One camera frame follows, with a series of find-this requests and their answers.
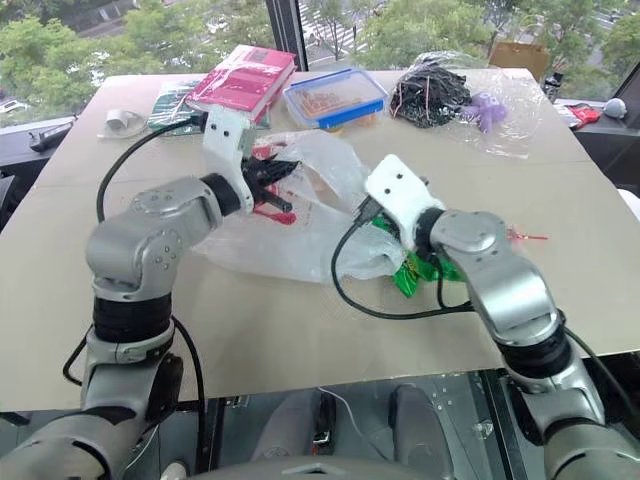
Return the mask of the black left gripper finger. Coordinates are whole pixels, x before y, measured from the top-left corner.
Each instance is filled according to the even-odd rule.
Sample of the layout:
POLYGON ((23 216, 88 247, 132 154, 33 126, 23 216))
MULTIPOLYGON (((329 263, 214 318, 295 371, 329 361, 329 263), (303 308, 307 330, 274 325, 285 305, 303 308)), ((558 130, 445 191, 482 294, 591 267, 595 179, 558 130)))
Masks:
POLYGON ((257 191, 257 205, 271 205, 280 212, 291 212, 292 204, 280 197, 268 188, 259 188, 257 191))
POLYGON ((292 174, 299 165, 299 161, 265 159, 259 165, 259 180, 280 181, 292 174))

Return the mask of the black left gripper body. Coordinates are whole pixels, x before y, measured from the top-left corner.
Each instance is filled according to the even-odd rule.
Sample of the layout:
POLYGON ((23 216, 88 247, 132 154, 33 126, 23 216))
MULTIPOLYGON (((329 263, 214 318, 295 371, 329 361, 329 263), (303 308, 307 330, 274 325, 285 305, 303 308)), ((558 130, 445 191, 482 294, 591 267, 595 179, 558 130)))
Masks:
POLYGON ((265 201, 267 188, 274 182, 271 167, 274 158, 244 158, 241 163, 243 178, 255 201, 265 201))

